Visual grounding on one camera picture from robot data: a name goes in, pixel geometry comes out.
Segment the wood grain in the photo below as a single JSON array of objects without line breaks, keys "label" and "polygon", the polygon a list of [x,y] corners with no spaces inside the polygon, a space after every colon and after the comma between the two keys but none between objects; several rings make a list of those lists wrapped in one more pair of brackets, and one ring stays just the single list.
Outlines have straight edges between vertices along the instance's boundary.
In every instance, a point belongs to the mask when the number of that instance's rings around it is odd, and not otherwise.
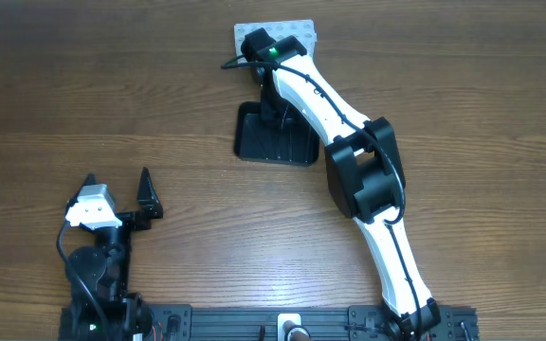
[{"label": "wood grain", "polygon": [[[199,307],[376,304],[367,245],[310,168],[232,153],[235,23],[313,18],[316,62],[395,128],[406,224],[444,304],[483,339],[546,339],[546,1],[0,0],[0,338],[52,339],[70,301],[54,242],[90,171],[118,209],[142,166],[166,218],[131,288]],[[70,231],[65,248],[91,243]]]}]

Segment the black cable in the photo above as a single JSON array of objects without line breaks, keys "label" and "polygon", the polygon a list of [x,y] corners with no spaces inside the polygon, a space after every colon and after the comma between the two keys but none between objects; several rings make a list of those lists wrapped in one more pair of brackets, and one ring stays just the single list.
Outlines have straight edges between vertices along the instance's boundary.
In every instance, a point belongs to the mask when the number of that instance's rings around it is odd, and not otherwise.
[{"label": "black cable", "polygon": [[412,278],[410,277],[410,274],[408,273],[408,268],[406,267],[406,263],[404,261],[404,256],[402,255],[402,252],[401,252],[401,250],[399,248],[399,244],[397,243],[397,239],[395,238],[395,233],[393,232],[393,228],[392,228],[393,225],[399,223],[402,220],[402,218],[404,218],[404,213],[406,211],[406,192],[404,191],[404,187],[402,186],[402,182],[401,182],[401,178],[399,177],[399,173],[397,172],[397,169],[393,165],[391,159],[385,153],[385,151],[382,149],[382,147],[380,147],[380,145],[378,144],[378,141],[376,141],[374,139],[374,137],[372,137],[370,134],[368,134],[365,130],[357,127],[344,114],[342,114],[342,112],[340,111],[338,106],[334,103],[334,101],[330,98],[330,96],[326,93],[326,91],[316,81],[314,81],[309,75],[303,74],[302,72],[300,72],[298,70],[295,70],[295,69],[293,69],[291,67],[287,67],[287,66],[284,66],[284,65],[281,65],[281,64],[278,64],[278,63],[247,62],[247,63],[232,64],[234,62],[239,61],[243,57],[244,57],[244,55],[237,56],[237,57],[229,60],[228,62],[224,63],[221,66],[221,68],[223,70],[233,69],[233,68],[245,68],[245,67],[263,67],[263,68],[271,68],[273,70],[280,69],[280,70],[284,70],[284,71],[290,72],[292,74],[295,74],[295,75],[297,75],[299,77],[304,78],[307,82],[310,82],[311,84],[313,84],[313,86],[315,86],[315,91],[319,92],[319,95],[322,96],[323,98],[325,98],[328,101],[328,103],[330,103],[330,106],[332,106],[332,108],[335,110],[335,112],[337,112],[337,115],[340,117],[340,120],[342,122],[346,123],[351,128],[353,128],[356,132],[359,132],[360,134],[362,134],[368,140],[368,142],[370,142],[370,144],[372,144],[372,146],[374,147],[374,150],[377,153],[379,153],[382,156],[382,158],[390,166],[391,171],[393,172],[393,176],[395,177],[395,180],[397,182],[401,202],[400,202],[400,205],[399,205],[399,211],[397,212],[397,217],[395,217],[395,219],[393,219],[392,221],[389,221],[389,220],[385,219],[383,221],[383,223],[385,224],[385,226],[387,227],[387,229],[391,233],[391,237],[392,237],[393,242],[395,244],[395,250],[397,251],[397,256],[399,257],[399,260],[400,260],[400,262],[402,264],[402,268],[404,269],[404,274],[406,275],[406,281],[408,282],[409,288],[412,291],[412,295],[414,297],[414,305],[416,306],[416,316],[417,316],[416,317],[417,322],[416,322],[415,338],[416,338],[417,341],[420,341],[420,330],[421,330],[421,326],[422,326],[421,306],[420,306],[420,304],[418,302],[418,295],[416,295],[416,289],[414,288],[414,284],[412,283]]},{"label": "black cable", "polygon": [[71,226],[71,223],[69,221],[64,221],[63,226],[61,227],[61,231],[58,233],[58,239],[56,240],[56,248],[58,249],[59,255],[61,255],[61,258],[64,261],[64,265],[66,265],[66,270],[71,275],[71,278],[75,280],[77,284],[82,288],[83,292],[87,296],[90,303],[92,303],[92,306],[94,307],[94,310],[96,310],[96,314],[98,314],[100,323],[102,324],[102,332],[104,333],[105,339],[108,341],[110,340],[109,335],[109,321],[106,318],[106,315],[104,314],[104,311],[102,310],[102,307],[97,302],[97,300],[92,296],[92,293],[90,293],[90,290],[87,288],[85,283],[83,282],[80,275],[75,271],[75,268],[73,267],[73,264],[71,264],[71,261],[68,259],[68,257],[64,254],[63,250],[63,235],[64,232]]}]

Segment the wooden table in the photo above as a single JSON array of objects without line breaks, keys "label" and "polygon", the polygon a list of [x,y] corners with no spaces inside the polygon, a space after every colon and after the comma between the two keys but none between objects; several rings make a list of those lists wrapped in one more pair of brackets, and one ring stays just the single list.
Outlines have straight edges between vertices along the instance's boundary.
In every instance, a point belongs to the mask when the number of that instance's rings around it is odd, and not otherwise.
[{"label": "wooden table", "polygon": [[[406,226],[443,304],[484,339],[546,339],[546,1],[0,1],[0,338],[55,338],[70,302],[54,246],[88,172],[135,209],[131,289],[196,307],[380,302],[363,236],[312,167],[232,152],[246,71],[235,23],[312,18],[319,70],[395,128]],[[68,252],[90,244],[77,230]]]}]

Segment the table surface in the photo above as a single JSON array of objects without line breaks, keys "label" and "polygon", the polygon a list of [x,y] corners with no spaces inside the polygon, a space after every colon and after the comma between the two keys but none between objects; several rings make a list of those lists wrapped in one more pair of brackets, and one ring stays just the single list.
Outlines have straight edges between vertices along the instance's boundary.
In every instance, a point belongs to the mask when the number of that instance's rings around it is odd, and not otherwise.
[{"label": "table surface", "polygon": [[233,25],[301,18],[327,81],[396,131],[437,300],[477,308],[484,339],[546,339],[546,1],[503,0],[0,1],[0,338],[57,337],[66,200],[94,172],[135,209],[143,166],[165,209],[134,238],[130,286],[148,301],[380,302],[323,155],[232,152],[237,107],[259,98],[247,71],[219,69]]}]

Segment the wooden tabletop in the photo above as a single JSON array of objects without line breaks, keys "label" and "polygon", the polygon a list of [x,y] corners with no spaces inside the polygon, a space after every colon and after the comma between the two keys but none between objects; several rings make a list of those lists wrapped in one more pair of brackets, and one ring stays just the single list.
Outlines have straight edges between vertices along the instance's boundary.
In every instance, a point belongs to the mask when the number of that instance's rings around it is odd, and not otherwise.
[{"label": "wooden tabletop", "polygon": [[219,69],[233,25],[301,18],[327,81],[396,131],[435,298],[477,308],[483,339],[546,339],[546,1],[504,0],[0,1],[0,338],[57,337],[66,200],[94,172],[135,209],[143,166],[165,209],[134,238],[148,301],[381,301],[323,154],[299,168],[232,151],[239,104],[259,98],[247,71]]}]

